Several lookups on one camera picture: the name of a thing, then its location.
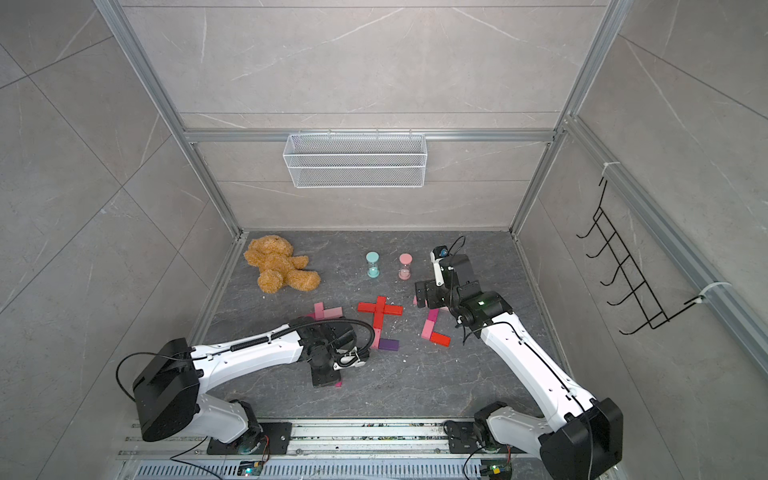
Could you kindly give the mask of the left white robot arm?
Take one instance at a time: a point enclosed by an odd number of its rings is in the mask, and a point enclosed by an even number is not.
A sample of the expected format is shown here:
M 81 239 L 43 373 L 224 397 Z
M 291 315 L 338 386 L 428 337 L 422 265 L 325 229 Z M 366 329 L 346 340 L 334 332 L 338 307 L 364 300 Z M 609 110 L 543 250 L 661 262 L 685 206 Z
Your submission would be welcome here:
M 227 454 L 266 448 L 266 433 L 253 407 L 224 401 L 210 390 L 236 378 L 279 365 L 306 362 L 316 387 L 333 386 L 344 369 L 369 358 L 374 328 L 345 317 L 301 317 L 271 331 L 224 343 L 167 342 L 152 354 L 128 395 L 133 398 L 145 442 L 177 434 L 201 435 Z

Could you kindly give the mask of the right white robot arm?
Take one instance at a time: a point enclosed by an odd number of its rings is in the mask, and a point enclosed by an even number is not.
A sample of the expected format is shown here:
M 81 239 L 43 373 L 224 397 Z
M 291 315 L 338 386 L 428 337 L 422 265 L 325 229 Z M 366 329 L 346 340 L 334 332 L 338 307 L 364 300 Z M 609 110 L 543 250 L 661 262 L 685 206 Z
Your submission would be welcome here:
M 420 308 L 445 307 L 512 370 L 542 414 L 520 413 L 495 402 L 474 418 L 479 447 L 514 447 L 542 460 L 554 479 L 596 479 L 623 458 L 623 413 L 573 380 L 529 334 L 512 306 L 484 292 L 465 254 L 438 246 L 430 254 L 434 277 L 415 285 Z

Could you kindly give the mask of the purple block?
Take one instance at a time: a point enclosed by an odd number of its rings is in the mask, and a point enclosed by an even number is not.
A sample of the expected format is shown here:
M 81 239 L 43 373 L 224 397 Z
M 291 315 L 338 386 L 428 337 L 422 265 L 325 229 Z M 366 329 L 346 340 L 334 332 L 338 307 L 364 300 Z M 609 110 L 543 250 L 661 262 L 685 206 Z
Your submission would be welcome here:
M 400 348 L 400 343 L 395 339 L 382 338 L 379 340 L 378 348 L 385 351 L 398 351 Z

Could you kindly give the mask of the red block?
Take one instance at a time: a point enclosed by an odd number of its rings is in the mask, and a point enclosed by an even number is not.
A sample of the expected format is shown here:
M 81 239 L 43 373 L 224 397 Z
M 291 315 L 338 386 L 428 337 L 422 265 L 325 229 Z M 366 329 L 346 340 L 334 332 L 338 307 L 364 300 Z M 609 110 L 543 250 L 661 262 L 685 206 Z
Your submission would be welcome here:
M 447 335 L 443 335 L 437 332 L 432 332 L 429 336 L 429 341 L 433 344 L 440 345 L 448 348 L 451 344 L 451 338 Z
M 360 302 L 357 306 L 357 311 L 361 313 L 375 313 L 377 308 L 376 303 Z
M 386 305 L 383 310 L 385 315 L 395 315 L 395 316 L 402 316 L 403 311 L 404 309 L 402 306 L 396 306 L 396 305 Z
M 377 312 L 374 314 L 373 326 L 376 330 L 383 329 L 383 320 L 384 320 L 384 314 L 382 312 Z

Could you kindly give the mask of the light pink block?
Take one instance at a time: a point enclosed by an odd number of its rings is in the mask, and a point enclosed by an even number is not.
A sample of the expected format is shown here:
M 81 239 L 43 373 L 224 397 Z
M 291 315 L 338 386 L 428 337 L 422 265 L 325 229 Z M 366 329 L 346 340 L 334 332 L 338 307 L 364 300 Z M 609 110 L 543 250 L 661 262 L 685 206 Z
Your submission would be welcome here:
M 433 330 L 434 330 L 435 323 L 431 320 L 426 320 L 421 332 L 421 337 L 429 340 L 432 336 Z
M 325 318 L 325 308 L 323 302 L 314 304 L 314 319 L 323 320 Z
M 343 309 L 341 307 L 335 307 L 331 309 L 326 309 L 324 311 L 324 318 L 325 319 L 336 319 L 343 316 Z

